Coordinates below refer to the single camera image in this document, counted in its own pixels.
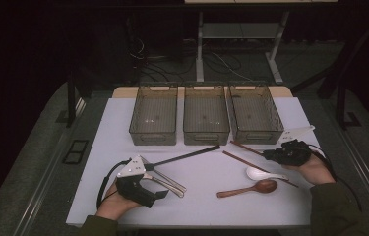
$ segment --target floor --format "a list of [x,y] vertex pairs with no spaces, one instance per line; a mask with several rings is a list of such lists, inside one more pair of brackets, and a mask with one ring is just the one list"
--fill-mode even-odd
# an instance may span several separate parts
[[[150,63],[142,69],[141,81],[194,81],[194,42],[189,40],[186,43],[186,57],[182,62],[170,61],[152,52]],[[271,48],[268,42],[243,42],[248,49],[236,52],[228,49],[227,44],[221,42],[218,47],[215,43],[207,42],[205,45],[205,81],[261,80],[273,83],[273,75],[264,57],[264,52]],[[282,44],[276,61],[284,80],[283,86],[291,88],[320,72],[337,58],[342,47],[340,42]],[[319,84],[317,82],[295,96],[299,97],[310,123],[316,127],[315,134],[336,173],[358,196],[369,230],[369,113],[349,92],[346,111],[358,118],[360,126],[342,130],[334,119],[335,98],[319,99],[316,95]],[[78,228],[66,225],[65,219],[86,165],[99,118],[110,96],[109,90],[96,90],[78,106],[78,118],[73,126],[66,128],[66,85],[55,92],[0,190],[0,235],[77,234]],[[61,160],[73,140],[89,141],[83,160],[79,165],[62,164]],[[308,228],[278,231],[282,236],[310,235]],[[222,233],[274,235],[274,232],[253,230]],[[151,232],[141,231],[139,235],[151,235]],[[183,235],[209,234],[193,231]]]

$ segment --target brown spoon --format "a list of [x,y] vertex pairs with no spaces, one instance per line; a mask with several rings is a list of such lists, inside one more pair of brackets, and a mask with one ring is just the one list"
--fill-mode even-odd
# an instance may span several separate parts
[[218,192],[217,197],[226,198],[226,197],[230,197],[233,195],[242,194],[248,191],[257,191],[259,193],[267,194],[267,193],[274,191],[277,188],[277,186],[278,186],[277,181],[270,180],[270,179],[264,179],[264,180],[258,181],[254,186],[249,187],[249,188]]

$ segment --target transparent plastic bin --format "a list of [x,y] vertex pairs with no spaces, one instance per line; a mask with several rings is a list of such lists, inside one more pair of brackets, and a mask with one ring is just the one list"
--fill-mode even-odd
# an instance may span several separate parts
[[129,133],[136,146],[174,146],[177,83],[141,83]]
[[224,83],[186,83],[184,144],[226,145],[230,133]]
[[227,105],[233,140],[274,145],[284,128],[270,90],[263,82],[229,82]]

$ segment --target green sleeve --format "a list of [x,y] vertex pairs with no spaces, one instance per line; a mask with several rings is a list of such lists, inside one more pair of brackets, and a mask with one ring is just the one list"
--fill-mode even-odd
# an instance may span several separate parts
[[79,236],[115,236],[117,221],[89,215],[80,229]]
[[312,193],[311,235],[367,235],[363,215],[338,184],[316,185]]

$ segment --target person's left hand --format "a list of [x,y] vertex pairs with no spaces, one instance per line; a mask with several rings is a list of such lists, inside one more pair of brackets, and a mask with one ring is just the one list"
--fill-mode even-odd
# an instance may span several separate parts
[[113,181],[105,194],[105,199],[97,210],[96,216],[117,220],[128,210],[139,207],[140,204],[123,198],[116,188],[116,180]]

